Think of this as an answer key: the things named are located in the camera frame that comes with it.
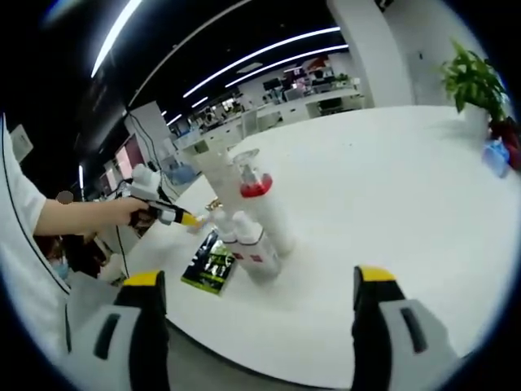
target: green leaves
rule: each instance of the green leaves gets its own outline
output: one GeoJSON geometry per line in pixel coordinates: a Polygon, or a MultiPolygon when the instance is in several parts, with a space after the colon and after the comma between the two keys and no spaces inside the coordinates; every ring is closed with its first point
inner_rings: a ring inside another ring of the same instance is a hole
{"type": "Polygon", "coordinates": [[[504,116],[501,101],[505,89],[487,59],[481,59],[475,52],[467,51],[452,40],[456,57],[445,61],[440,67],[442,83],[449,97],[454,98],[458,112],[465,103],[472,103],[488,111],[493,121],[504,116]]]}

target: person's arm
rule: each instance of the person's arm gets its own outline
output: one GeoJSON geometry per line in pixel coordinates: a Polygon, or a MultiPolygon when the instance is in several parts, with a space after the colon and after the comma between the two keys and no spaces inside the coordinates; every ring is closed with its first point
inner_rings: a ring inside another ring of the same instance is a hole
{"type": "Polygon", "coordinates": [[[96,231],[107,225],[127,225],[130,214],[148,209],[148,204],[134,198],[106,202],[73,202],[61,204],[46,200],[37,220],[35,235],[74,235],[96,231]]]}

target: white sleeve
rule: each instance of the white sleeve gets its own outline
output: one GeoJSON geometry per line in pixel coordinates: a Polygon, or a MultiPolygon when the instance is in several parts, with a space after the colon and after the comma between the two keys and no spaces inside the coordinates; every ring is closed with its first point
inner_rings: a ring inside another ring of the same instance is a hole
{"type": "Polygon", "coordinates": [[[13,152],[11,136],[6,130],[3,132],[3,147],[6,157],[7,181],[9,181],[12,199],[23,220],[22,223],[30,233],[33,233],[46,197],[22,173],[13,152]]]}

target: floor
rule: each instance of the floor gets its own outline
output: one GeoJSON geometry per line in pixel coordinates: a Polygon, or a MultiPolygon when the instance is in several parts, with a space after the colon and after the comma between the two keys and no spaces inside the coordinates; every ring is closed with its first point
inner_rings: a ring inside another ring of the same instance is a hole
{"type": "Polygon", "coordinates": [[[172,391],[309,391],[317,390],[259,376],[208,352],[191,338],[175,329],[170,330],[168,359],[172,391]]]}

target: red label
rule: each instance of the red label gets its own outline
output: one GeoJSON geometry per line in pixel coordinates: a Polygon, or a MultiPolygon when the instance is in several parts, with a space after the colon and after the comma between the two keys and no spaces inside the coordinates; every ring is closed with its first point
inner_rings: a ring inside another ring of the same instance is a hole
{"type": "Polygon", "coordinates": [[[271,189],[273,184],[274,180],[271,178],[271,175],[264,174],[260,182],[254,183],[252,185],[243,183],[241,185],[241,195],[244,198],[263,196],[269,191],[269,189],[271,189]]]}

